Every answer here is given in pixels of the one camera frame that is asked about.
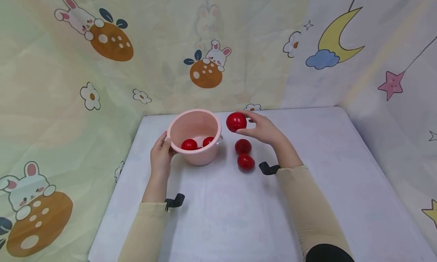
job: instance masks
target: black clip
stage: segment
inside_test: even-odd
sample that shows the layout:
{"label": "black clip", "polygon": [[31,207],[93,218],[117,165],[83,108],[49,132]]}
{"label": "black clip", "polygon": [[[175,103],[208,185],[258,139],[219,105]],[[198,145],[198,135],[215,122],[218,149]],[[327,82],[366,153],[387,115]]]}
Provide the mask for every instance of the black clip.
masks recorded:
{"label": "black clip", "polygon": [[177,194],[175,199],[166,199],[165,202],[167,202],[167,206],[165,207],[165,210],[170,212],[170,208],[181,207],[184,203],[184,199],[185,196],[181,193]]}
{"label": "black clip", "polygon": [[281,168],[279,165],[274,165],[270,167],[267,162],[263,161],[259,165],[259,169],[264,175],[276,175],[278,169]]}

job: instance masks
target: left hand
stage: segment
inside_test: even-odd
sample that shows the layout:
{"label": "left hand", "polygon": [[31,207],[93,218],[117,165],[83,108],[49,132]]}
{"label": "left hand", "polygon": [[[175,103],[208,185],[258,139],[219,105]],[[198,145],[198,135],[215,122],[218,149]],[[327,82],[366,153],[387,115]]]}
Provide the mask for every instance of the left hand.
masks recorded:
{"label": "left hand", "polygon": [[170,146],[171,140],[165,140],[167,131],[158,138],[150,151],[150,179],[167,181],[170,176],[170,163],[174,155],[177,154]]}

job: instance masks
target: crescent moon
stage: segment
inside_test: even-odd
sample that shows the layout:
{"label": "crescent moon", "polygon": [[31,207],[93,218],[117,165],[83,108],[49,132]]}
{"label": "crescent moon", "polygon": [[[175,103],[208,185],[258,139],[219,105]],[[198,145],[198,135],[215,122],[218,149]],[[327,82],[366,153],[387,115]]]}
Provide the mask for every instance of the crescent moon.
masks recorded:
{"label": "crescent moon", "polygon": [[354,9],[335,19],[323,32],[319,41],[319,50],[327,49],[335,52],[335,55],[340,57],[339,63],[349,60],[360,52],[364,48],[363,46],[357,49],[343,48],[340,44],[340,37],[344,28],[361,9],[362,7]]}

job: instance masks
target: printed fabric backdrop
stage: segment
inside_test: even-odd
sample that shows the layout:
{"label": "printed fabric backdrop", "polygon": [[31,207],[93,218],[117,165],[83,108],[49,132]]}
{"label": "printed fabric backdrop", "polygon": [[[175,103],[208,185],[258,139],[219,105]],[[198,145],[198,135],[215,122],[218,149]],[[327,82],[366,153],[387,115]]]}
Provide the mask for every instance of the printed fabric backdrop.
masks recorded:
{"label": "printed fabric backdrop", "polygon": [[0,0],[0,260],[86,261],[144,115],[279,108],[308,1]]}
{"label": "printed fabric backdrop", "polygon": [[435,253],[436,3],[310,0],[281,103],[343,107]]}
{"label": "printed fabric backdrop", "polygon": [[339,104],[437,252],[436,1],[0,0],[0,260],[86,261],[144,115]]}

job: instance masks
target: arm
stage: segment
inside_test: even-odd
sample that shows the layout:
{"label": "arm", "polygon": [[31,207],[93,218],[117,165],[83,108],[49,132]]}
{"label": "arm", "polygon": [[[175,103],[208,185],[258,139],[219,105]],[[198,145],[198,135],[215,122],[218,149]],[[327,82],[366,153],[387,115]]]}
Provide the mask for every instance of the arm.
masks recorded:
{"label": "arm", "polygon": [[267,117],[241,112],[251,118],[256,127],[240,129],[237,133],[270,144],[276,153],[281,166],[276,178],[287,198],[305,261],[353,261],[331,206],[291,142]]}
{"label": "arm", "polygon": [[166,135],[166,132],[161,135],[150,152],[149,183],[118,257],[120,262],[158,261],[163,233],[170,218],[165,210],[165,199],[170,161],[175,155],[170,140],[164,141]]}

